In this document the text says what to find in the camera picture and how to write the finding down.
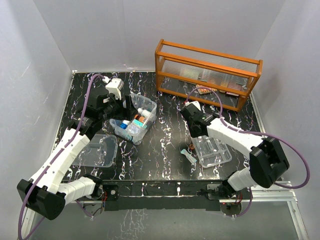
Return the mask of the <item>blue header plastic packet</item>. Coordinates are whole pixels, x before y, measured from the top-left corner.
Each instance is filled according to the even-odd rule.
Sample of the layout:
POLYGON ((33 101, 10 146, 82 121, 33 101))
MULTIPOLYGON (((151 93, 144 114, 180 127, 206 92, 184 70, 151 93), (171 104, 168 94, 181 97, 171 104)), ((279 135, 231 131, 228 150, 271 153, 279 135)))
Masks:
POLYGON ((138 134, 141 129, 143 127, 143 123, 134 119, 132 120, 128 126, 126 127, 126 130, 130 133, 130 134, 138 134))

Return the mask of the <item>clear compartment organizer tray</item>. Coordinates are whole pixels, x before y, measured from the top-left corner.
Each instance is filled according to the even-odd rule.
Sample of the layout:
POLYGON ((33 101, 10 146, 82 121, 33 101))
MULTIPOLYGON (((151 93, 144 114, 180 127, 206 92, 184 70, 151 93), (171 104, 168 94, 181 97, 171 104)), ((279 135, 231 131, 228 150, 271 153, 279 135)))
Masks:
POLYGON ((219 139, 204 135, 191 140, 203 168, 214 167, 232 160, 227 145, 219 139))

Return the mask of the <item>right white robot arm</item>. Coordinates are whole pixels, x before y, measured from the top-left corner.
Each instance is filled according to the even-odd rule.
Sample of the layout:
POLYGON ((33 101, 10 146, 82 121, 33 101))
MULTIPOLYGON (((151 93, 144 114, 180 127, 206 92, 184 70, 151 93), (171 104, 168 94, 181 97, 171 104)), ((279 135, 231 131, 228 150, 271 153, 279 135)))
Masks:
POLYGON ((230 199, 241 190, 255 186, 271 187, 290 167, 280 141, 273 138, 242 133, 215 114, 204 113, 193 103, 180 111, 193 138, 207 136, 218 139, 249 159, 249 167, 235 171, 217 187, 221 196, 230 199))

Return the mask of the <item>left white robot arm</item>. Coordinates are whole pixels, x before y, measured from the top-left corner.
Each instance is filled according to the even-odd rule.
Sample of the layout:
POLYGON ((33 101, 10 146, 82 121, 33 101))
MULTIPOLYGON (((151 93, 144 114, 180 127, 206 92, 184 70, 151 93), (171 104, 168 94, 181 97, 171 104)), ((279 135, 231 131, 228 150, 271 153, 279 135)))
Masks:
POLYGON ((65 205, 82 197, 93 200, 103 195, 102 180, 85 174, 78 180, 62 180, 79 153, 86 148, 106 120, 129 120, 137 114, 130 95, 116 97, 113 90, 93 88, 83 108, 77 109, 63 137, 49 158, 29 179, 17 184, 27 208, 48 220, 56 219, 65 205))

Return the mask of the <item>clear plastic medicine box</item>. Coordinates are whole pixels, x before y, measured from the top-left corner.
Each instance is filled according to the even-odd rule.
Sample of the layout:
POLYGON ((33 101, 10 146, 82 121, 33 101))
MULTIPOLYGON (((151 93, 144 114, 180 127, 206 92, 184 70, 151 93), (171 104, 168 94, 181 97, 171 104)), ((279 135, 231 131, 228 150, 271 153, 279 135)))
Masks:
POLYGON ((131 93, 123 102, 127 115, 120 119, 110 119, 115 135, 139 145, 151 125, 156 120, 157 104, 149 98, 131 93))

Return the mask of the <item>white medicine bottle green label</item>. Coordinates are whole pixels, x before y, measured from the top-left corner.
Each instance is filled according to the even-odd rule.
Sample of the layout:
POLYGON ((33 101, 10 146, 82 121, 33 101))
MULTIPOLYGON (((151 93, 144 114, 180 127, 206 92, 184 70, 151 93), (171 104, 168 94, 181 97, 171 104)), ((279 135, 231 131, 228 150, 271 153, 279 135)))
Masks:
POLYGON ((137 111, 144 118, 148 118, 151 115, 151 112, 146 109, 138 108, 137 111))

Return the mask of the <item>brown bottle orange cap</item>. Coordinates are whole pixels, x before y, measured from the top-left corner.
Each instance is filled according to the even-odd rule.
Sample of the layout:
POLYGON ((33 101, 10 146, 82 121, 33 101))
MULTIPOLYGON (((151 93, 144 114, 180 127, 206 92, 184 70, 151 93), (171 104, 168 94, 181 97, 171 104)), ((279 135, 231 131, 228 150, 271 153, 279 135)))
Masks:
POLYGON ((140 123, 144 124, 147 122, 147 118, 140 115, 140 114, 136 114, 134 117, 133 117, 134 120, 137 120, 139 121, 140 123))

